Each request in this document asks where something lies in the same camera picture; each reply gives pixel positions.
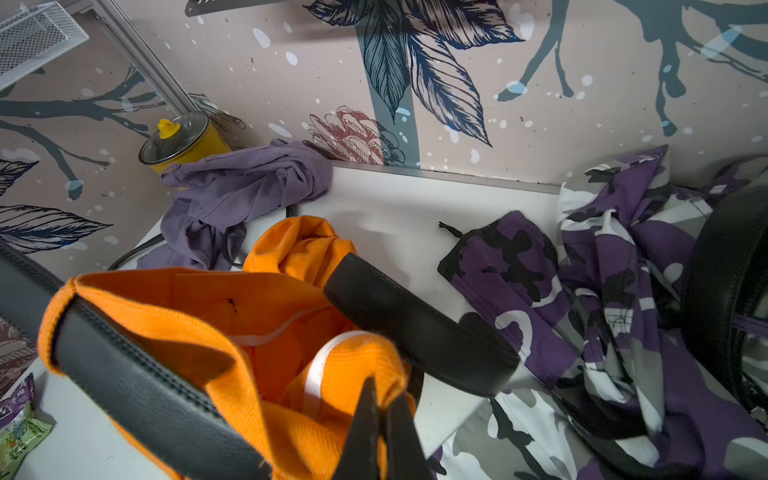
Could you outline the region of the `lavender purple trousers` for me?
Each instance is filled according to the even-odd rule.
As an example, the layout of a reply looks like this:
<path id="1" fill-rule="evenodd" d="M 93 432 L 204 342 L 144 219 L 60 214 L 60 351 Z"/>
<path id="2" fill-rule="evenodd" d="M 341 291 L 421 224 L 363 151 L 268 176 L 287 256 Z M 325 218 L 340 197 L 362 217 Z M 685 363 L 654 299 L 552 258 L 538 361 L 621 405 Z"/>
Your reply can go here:
<path id="1" fill-rule="evenodd" d="M 276 210 L 314 200 L 330 189 L 331 160 L 304 141 L 274 140 L 265 147 L 213 155 L 196 163 L 173 165 L 162 182 L 177 192 L 160 223 L 191 233 L 202 223 L 224 231 Z"/>

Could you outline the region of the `dark candy bar wrapper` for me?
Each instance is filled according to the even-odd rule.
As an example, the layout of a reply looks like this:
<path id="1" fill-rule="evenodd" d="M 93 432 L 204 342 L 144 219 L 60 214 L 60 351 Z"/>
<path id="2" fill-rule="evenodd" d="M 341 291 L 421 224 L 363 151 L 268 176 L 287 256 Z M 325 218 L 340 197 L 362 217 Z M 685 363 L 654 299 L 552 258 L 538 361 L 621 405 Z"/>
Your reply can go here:
<path id="1" fill-rule="evenodd" d="M 34 407 L 35 379 L 28 374 L 12 394 L 1 401 L 1 428 L 8 427 L 26 407 Z"/>

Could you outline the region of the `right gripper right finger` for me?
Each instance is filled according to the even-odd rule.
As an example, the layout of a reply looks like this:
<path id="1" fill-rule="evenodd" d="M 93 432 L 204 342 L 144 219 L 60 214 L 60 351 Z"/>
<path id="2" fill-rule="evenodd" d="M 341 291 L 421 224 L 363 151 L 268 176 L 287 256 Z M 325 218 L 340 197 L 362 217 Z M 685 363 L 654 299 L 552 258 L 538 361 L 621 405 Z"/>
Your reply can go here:
<path id="1" fill-rule="evenodd" d="M 398 396 L 386 410 L 385 443 L 389 480 L 431 479 L 406 394 Z"/>

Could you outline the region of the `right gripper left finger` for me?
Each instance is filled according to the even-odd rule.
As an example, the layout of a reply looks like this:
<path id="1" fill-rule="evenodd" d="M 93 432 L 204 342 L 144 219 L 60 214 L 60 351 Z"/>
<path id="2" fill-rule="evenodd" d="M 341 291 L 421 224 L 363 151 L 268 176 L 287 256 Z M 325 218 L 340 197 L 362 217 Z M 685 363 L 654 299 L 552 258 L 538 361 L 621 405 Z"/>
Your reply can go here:
<path id="1" fill-rule="evenodd" d="M 376 480 L 378 465 L 379 407 L 375 378 L 362 385 L 357 407 L 333 480 Z"/>

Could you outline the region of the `yellow pot with lid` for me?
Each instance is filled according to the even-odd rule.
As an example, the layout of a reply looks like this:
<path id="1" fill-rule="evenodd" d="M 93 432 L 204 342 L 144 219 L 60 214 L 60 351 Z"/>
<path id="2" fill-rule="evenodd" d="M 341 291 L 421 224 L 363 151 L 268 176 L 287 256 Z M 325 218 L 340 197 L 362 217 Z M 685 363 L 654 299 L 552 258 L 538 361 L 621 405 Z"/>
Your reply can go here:
<path id="1" fill-rule="evenodd" d="M 231 152 L 230 146 L 203 112 L 161 119 L 156 131 L 142 145 L 139 162 L 162 174 L 173 165 L 196 163 L 213 155 Z"/>

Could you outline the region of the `green snack wrapper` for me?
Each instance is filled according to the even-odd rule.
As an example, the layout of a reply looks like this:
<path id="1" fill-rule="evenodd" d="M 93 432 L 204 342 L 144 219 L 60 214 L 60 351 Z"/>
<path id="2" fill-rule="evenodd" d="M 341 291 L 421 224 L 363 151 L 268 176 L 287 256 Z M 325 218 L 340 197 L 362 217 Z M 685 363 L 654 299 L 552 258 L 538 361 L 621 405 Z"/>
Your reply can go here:
<path id="1" fill-rule="evenodd" d="M 13 479 L 22 461 L 51 432 L 53 426 L 35 416 L 27 405 L 1 428 L 1 478 Z"/>

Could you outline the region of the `purple camouflage trousers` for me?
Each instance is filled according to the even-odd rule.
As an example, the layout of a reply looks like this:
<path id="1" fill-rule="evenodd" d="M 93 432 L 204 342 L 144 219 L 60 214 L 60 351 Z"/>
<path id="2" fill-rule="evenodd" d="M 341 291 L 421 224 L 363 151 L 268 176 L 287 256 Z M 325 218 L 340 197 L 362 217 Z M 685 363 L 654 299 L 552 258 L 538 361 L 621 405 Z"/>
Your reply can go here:
<path id="1" fill-rule="evenodd" d="M 767 187 L 767 160 L 673 184 L 665 147 L 565 182 L 557 230 L 514 211 L 464 234 L 439 273 L 521 373 L 431 456 L 436 479 L 763 479 L 767 411 L 693 355 L 682 302 L 718 204 Z"/>

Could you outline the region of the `orange trousers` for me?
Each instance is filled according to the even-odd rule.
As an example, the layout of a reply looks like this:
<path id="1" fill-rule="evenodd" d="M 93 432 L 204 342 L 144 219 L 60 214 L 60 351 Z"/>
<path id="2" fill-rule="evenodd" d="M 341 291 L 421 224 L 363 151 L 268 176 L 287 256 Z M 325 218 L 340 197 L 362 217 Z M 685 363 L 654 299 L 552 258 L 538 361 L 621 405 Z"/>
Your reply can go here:
<path id="1" fill-rule="evenodd" d="M 198 433 L 190 415 L 178 430 L 157 395 L 122 435 L 174 479 L 179 448 L 216 479 L 332 479 L 363 382 L 375 378 L 379 407 L 379 479 L 387 478 L 385 413 L 406 394 L 410 370 L 395 345 L 369 333 L 334 306 L 324 289 L 355 250 L 314 216 L 282 220 L 255 243 L 239 272 L 180 267 L 82 275 L 67 281 L 46 308 L 38 351 L 53 373 L 64 364 L 69 315 L 77 301 L 105 316 L 102 331 L 149 379 L 203 412 L 219 415 L 243 450 Z"/>

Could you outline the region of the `black leather belt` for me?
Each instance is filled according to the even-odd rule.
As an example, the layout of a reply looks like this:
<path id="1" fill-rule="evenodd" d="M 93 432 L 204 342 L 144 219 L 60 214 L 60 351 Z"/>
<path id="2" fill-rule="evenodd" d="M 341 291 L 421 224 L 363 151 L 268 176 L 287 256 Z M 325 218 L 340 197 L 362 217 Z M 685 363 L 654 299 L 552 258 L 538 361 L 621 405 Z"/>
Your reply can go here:
<path id="1" fill-rule="evenodd" d="M 224 231 L 205 223 L 193 227 L 191 233 L 178 227 L 172 227 L 172 230 L 176 233 L 165 235 L 160 232 L 140 243 L 115 260 L 107 270 L 119 270 L 132 259 L 137 261 L 139 269 L 184 267 L 229 270 L 244 265 L 239 255 L 247 236 L 245 222 L 228 226 Z"/>

